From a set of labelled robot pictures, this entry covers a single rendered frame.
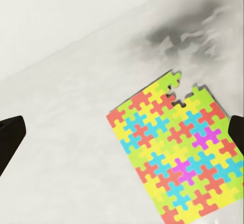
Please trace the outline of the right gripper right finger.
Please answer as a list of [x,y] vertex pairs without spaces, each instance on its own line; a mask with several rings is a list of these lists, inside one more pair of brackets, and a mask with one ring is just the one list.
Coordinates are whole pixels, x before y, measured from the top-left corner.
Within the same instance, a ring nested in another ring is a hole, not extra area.
[[232,115],[228,134],[244,156],[244,117]]

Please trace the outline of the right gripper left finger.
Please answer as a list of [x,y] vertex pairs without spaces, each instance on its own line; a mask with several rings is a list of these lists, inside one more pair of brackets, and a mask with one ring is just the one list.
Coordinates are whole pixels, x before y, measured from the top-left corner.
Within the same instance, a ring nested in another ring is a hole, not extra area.
[[22,115],[0,121],[0,177],[25,136]]

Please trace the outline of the jigsaw puzzle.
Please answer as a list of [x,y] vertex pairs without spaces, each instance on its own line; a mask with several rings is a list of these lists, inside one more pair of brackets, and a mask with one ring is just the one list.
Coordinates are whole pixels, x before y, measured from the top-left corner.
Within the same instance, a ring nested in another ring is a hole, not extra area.
[[164,224],[189,224],[244,198],[244,156],[228,134],[230,121],[205,88],[186,106],[167,73],[106,116]]

